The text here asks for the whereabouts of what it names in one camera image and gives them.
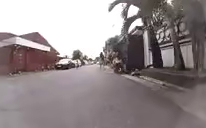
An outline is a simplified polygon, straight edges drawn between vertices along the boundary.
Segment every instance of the motorcycle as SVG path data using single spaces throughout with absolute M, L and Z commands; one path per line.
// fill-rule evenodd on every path
M 121 74 L 123 72 L 123 64 L 121 60 L 116 60 L 113 67 L 114 73 Z

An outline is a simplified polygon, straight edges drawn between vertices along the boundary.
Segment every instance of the asphalt road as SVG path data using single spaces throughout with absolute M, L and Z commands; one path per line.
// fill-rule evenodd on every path
M 0 128 L 206 128 L 144 85 L 97 66 L 0 78 Z

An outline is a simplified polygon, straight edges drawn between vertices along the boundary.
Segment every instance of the building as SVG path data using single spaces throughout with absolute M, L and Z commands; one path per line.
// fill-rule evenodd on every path
M 38 32 L 0 33 L 0 75 L 53 68 L 58 52 Z

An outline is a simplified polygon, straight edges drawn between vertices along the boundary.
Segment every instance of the overcast sky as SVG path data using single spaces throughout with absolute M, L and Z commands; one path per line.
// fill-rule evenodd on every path
M 108 13 L 111 1 L 0 0 L 0 32 L 39 32 L 62 55 L 80 49 L 96 57 L 105 40 L 119 34 L 122 26 L 122 7 Z

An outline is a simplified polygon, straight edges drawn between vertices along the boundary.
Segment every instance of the foliage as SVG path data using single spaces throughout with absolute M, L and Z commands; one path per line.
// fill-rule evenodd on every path
M 74 50 L 72 56 L 73 60 L 81 59 L 83 57 L 83 53 L 80 50 Z
M 115 49 L 115 46 L 119 43 L 119 36 L 116 35 L 114 37 L 110 37 L 109 39 L 107 39 L 106 41 L 106 49 L 109 50 L 109 49 Z
M 88 60 L 88 56 L 84 55 L 83 60 Z
M 92 59 L 92 58 L 89 58 L 88 60 L 89 60 L 89 61 L 93 61 L 93 59 Z

